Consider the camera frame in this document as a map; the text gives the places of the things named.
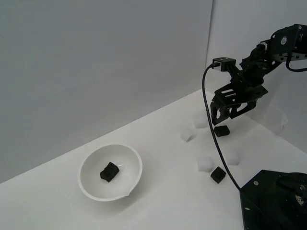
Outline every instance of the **white cube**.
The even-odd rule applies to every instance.
[[[194,117],[195,128],[206,128],[208,125],[208,118],[205,112],[200,112]]]
[[[197,160],[198,171],[210,173],[214,168],[214,162],[211,157],[202,157]]]
[[[181,139],[183,139],[185,142],[188,142],[193,139],[194,133],[193,130],[190,128],[185,128],[181,133]]]
[[[227,151],[223,156],[228,165],[238,165],[240,163],[240,155],[236,151]]]

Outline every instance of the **bowl rim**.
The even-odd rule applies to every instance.
[[[94,153],[96,152],[97,150],[103,148],[103,147],[106,147],[106,146],[110,146],[110,145],[121,145],[121,146],[124,146],[124,147],[127,147],[129,148],[130,150],[132,150],[134,152],[134,154],[137,156],[138,160],[139,160],[139,164],[140,164],[140,170],[139,170],[139,174],[136,178],[136,181],[135,183],[132,185],[128,195],[130,194],[130,192],[135,188],[135,186],[138,184],[140,178],[141,178],[141,174],[142,174],[142,171],[143,171],[143,163],[142,163],[142,160],[141,160],[141,157],[139,155],[139,153],[134,149],[132,148],[131,146],[129,145],[126,145],[126,144],[122,144],[122,143],[110,143],[110,144],[105,144],[105,145],[102,145],[100,147],[98,147],[97,149],[95,149],[95,151],[91,152],[90,154],[87,155],[87,157],[83,160],[81,166],[79,167],[79,172],[78,172],[78,185],[81,189],[81,191],[90,199],[92,200],[96,200],[96,201],[102,201],[102,202],[106,202],[106,201],[113,201],[113,200],[118,200],[120,198],[123,198],[125,196],[128,196],[128,195],[119,195],[119,196],[116,196],[116,197],[113,197],[113,198],[98,198],[96,196],[93,196],[91,194],[89,194],[83,187],[82,183],[81,183],[81,170],[82,170],[82,167],[85,163],[85,161]]]

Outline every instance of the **white bowl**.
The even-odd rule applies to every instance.
[[[112,162],[119,173],[108,183],[100,172]],[[112,201],[128,196],[140,180],[142,160],[133,148],[124,144],[105,145],[90,154],[79,169],[82,192],[97,201]]]

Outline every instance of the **white wall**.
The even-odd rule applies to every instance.
[[[211,6],[0,0],[0,182],[199,89]]]
[[[213,58],[237,59],[237,66],[250,55],[256,45],[279,29],[295,23],[307,25],[306,0],[215,0],[210,28],[207,65]],[[307,67],[307,61],[292,64]],[[230,80],[227,73],[210,71],[207,89],[215,91]],[[276,131],[280,114],[288,124],[281,137],[307,152],[307,72],[293,73],[282,64],[265,77],[269,93],[258,100],[256,112],[249,115],[272,131]]]

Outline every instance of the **black foam cube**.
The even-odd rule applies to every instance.
[[[214,128],[214,132],[218,138],[222,136],[227,136],[230,134],[230,130],[227,126],[216,126]]]
[[[100,173],[100,178],[110,182],[119,172],[119,168],[110,162],[105,169]]]
[[[226,173],[220,167],[217,167],[211,174],[212,179],[214,179],[214,181],[218,184],[224,179],[225,176]]]

